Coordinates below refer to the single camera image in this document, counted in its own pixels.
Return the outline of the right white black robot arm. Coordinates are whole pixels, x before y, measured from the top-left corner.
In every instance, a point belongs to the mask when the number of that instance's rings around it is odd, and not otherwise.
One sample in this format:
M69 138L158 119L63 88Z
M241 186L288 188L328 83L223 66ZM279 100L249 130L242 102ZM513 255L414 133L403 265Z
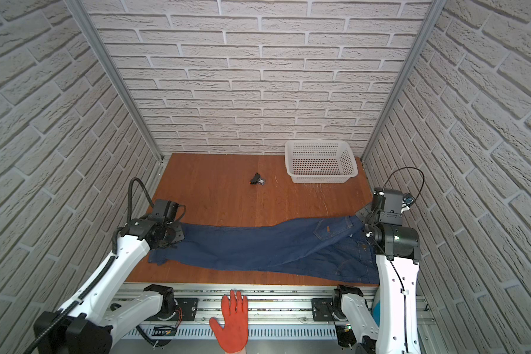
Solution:
M374 246L379 288L369 310L358 289L338 286L333 312L346 319L356 353L420 353L417 329L416 285L421 260L417 231L403 227L403 213L415 199L386 187L375 189L371 205L361 211L365 235Z

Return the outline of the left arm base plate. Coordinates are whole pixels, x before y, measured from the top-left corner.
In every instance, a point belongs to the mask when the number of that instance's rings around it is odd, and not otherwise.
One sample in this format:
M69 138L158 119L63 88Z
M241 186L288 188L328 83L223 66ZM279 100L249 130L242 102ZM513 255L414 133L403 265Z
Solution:
M176 301L176 312L171 318L172 322L177 322L179 317L183 322L194 322L196 321L196 314L199 300L192 297L180 297L175 298Z

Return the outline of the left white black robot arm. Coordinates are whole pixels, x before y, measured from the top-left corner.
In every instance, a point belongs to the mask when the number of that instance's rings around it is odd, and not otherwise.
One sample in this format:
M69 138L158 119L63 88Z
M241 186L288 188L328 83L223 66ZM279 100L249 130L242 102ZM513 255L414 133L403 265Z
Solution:
M138 262L153 249L184 240L179 209L158 199L152 211L131 218L112 237L112 250L93 275L57 311L45 311L33 326L35 340L26 353L109 353L128 332L150 317L180 315L173 289L151 284L116 311L107 311L114 295Z

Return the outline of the dark blue denim trousers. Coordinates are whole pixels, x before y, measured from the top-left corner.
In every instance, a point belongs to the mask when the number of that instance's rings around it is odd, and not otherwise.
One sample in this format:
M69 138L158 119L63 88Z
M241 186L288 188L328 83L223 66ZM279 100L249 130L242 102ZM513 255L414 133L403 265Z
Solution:
M272 227L183 226L174 248L150 252L149 263L169 260L219 271L265 271L379 283L376 254L355 215L298 218Z

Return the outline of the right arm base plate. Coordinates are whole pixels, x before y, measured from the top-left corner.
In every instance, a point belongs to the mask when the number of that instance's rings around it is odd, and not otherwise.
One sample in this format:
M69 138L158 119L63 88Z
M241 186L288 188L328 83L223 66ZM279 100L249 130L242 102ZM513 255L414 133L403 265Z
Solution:
M335 322L330 298L313 298L311 311L315 322Z

